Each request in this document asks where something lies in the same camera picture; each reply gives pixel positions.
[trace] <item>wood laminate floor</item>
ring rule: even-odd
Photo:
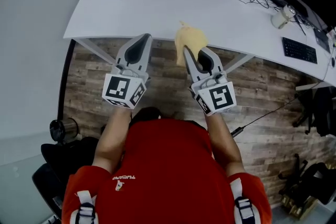
[[[115,58],[127,39],[92,41]],[[223,66],[237,55],[211,49],[219,55]],[[187,89],[190,80],[186,69],[177,67],[175,62],[174,43],[155,40],[147,69],[152,81],[134,112],[145,106],[155,106],[167,115],[179,111],[185,120],[206,126],[201,108]],[[77,121],[84,136],[99,137],[100,128],[113,111],[113,106],[101,97],[105,74],[110,71],[108,63],[76,44],[69,69],[64,114]],[[258,58],[229,73],[228,79],[233,82],[238,104],[223,113],[229,129],[243,126],[291,100],[296,84],[305,78],[299,71]],[[334,154],[332,138],[320,137],[314,129],[305,135],[305,127],[292,127],[301,112],[302,106],[296,100],[246,127],[235,138],[246,170],[261,178],[271,204],[280,202],[278,191],[284,181],[277,176],[279,172],[292,170],[294,153],[307,159],[309,165],[326,161]]]

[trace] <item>keyboard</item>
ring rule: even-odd
[[[316,50],[300,42],[283,37],[285,56],[317,64]]]

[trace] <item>yellow sponge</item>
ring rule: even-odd
[[[184,22],[181,22],[181,24],[182,27],[177,31],[175,36],[175,46],[177,51],[176,64],[185,67],[183,47],[187,46],[197,60],[198,52],[206,47],[208,40],[202,30],[191,27]]]

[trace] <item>black buckle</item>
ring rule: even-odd
[[[254,216],[254,213],[253,213],[253,210],[252,210],[252,204],[251,204],[249,199],[246,199],[246,198],[243,198],[243,197],[238,197],[235,200],[235,205],[239,210],[239,214],[240,214],[240,217],[241,217],[241,220],[242,220],[243,224],[244,223],[255,223],[255,216]],[[251,210],[252,215],[248,216],[248,217],[244,217],[243,214],[241,213],[241,211],[244,210],[244,209],[248,209],[248,208]]]
[[[92,209],[92,212],[90,215],[88,214],[84,214],[83,211],[85,209]],[[79,207],[79,210],[78,210],[78,213],[76,215],[76,224],[79,223],[79,219],[81,217],[84,217],[84,218],[91,218],[91,223],[93,223],[94,219],[96,218],[96,211],[94,210],[94,205],[90,204],[89,202],[85,202],[84,204],[81,204],[80,207]]]

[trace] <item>red shirt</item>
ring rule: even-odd
[[[235,223],[229,183],[240,177],[243,196],[257,207],[261,223],[271,210],[260,179],[248,173],[226,177],[213,160],[206,130],[185,121],[160,119],[133,125],[120,169],[85,166],[71,175],[62,222],[79,209],[76,193],[97,195],[99,223]],[[122,187],[116,191],[117,183]]]

